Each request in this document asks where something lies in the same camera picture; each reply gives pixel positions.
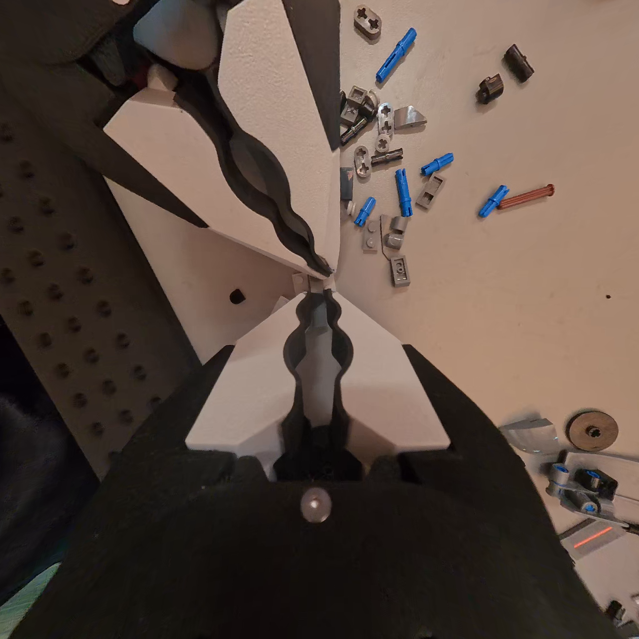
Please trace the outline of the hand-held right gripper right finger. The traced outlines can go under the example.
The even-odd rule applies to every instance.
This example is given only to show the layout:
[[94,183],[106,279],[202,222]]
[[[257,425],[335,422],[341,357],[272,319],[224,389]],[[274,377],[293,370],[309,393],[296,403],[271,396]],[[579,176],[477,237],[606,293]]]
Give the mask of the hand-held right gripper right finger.
[[331,354],[339,364],[330,443],[370,471],[383,457],[451,444],[403,344],[345,297],[324,291]]

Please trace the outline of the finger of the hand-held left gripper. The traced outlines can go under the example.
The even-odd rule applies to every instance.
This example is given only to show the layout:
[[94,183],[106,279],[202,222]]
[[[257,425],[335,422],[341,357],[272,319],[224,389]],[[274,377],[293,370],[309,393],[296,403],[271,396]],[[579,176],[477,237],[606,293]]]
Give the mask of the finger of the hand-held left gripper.
[[315,255],[339,260],[339,151],[331,150],[282,1],[242,1],[226,16],[218,86],[240,129],[275,157]]
[[332,268],[276,157],[228,120],[207,81],[148,75],[104,132],[212,232],[312,276]]

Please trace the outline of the pile of dark lego pieces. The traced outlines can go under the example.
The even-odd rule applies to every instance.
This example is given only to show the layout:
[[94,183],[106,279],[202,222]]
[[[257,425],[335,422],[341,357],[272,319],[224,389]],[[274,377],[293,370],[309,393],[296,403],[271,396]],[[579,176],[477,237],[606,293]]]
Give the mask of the pile of dark lego pieces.
[[499,427],[542,493],[560,544],[623,638],[638,637],[638,457],[612,451],[607,413],[584,410],[565,437],[532,415]]

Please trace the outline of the black perforated panel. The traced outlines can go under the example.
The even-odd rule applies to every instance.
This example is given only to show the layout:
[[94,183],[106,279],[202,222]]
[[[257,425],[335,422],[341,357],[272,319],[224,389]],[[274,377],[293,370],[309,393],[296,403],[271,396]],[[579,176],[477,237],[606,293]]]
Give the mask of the black perforated panel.
[[99,479],[200,366],[106,181],[4,86],[1,315]]

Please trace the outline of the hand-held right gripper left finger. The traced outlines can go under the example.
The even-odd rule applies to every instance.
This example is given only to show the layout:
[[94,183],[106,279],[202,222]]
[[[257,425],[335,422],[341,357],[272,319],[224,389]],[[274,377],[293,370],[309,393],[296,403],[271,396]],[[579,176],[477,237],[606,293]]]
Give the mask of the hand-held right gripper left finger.
[[306,331],[321,305],[302,293],[241,337],[186,437],[189,449],[255,457],[269,480],[287,452],[295,452],[308,421],[297,367]]

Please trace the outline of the group of small lego connectors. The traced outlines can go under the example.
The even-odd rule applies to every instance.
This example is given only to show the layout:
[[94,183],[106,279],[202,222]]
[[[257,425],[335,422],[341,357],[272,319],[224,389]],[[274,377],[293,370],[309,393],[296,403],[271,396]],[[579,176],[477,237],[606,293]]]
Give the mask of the group of small lego connectors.
[[[358,5],[354,12],[354,25],[367,38],[375,40],[381,34],[381,19],[365,4]],[[396,44],[393,52],[376,73],[376,82],[383,84],[391,71],[405,57],[409,48],[414,43],[417,32],[414,28],[409,28],[406,34]],[[527,57],[521,52],[520,48],[513,44],[504,54],[504,61],[510,71],[516,76],[517,80],[525,83],[533,75],[534,70],[528,62]],[[479,104],[488,105],[497,100],[504,91],[504,84],[499,74],[485,78],[477,92],[477,101]],[[386,146],[380,146],[376,155],[370,156],[368,150],[364,146],[358,146],[354,151],[355,171],[361,178],[366,178],[375,165],[388,164],[395,160],[403,159],[403,150],[388,150],[391,134],[395,129],[403,126],[417,126],[426,124],[426,120],[412,107],[403,107],[403,109],[394,110],[388,103],[379,105],[379,99],[372,91],[364,91],[357,87],[353,87],[348,96],[341,92],[340,105],[342,117],[345,125],[350,125],[340,137],[342,146],[347,145],[351,140],[355,139],[359,133],[370,124],[375,117],[378,119],[379,136],[378,142],[384,142]],[[435,184],[436,173],[451,164],[454,160],[453,153],[447,153],[441,157],[432,160],[430,163],[421,167],[420,171],[424,177],[427,177],[426,191],[418,198],[417,204],[427,208],[425,196],[434,196],[439,184]],[[408,179],[405,169],[397,169],[395,171],[395,182],[399,198],[401,214],[391,221],[391,231],[385,236],[384,243],[389,249],[398,250],[403,245],[405,229],[408,221],[413,215],[412,200]],[[478,216],[485,219],[492,211],[497,209],[499,203],[509,193],[509,188],[505,185],[499,186],[494,194],[492,194],[483,207],[480,209]],[[359,228],[363,228],[369,220],[371,212],[376,204],[374,197],[368,197],[363,204],[360,212],[358,212],[354,224]],[[405,266],[404,258],[389,258],[391,264],[391,272],[393,273],[394,286],[408,286],[409,278]]]

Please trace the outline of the brown lego axle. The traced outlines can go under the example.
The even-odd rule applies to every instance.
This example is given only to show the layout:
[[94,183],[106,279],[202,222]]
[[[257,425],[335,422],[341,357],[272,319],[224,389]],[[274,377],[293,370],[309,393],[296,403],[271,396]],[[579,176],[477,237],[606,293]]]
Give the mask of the brown lego axle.
[[547,184],[544,187],[537,188],[517,196],[505,197],[497,206],[498,210],[506,210],[521,206],[523,204],[531,203],[539,199],[551,197],[555,194],[555,186],[553,184]]

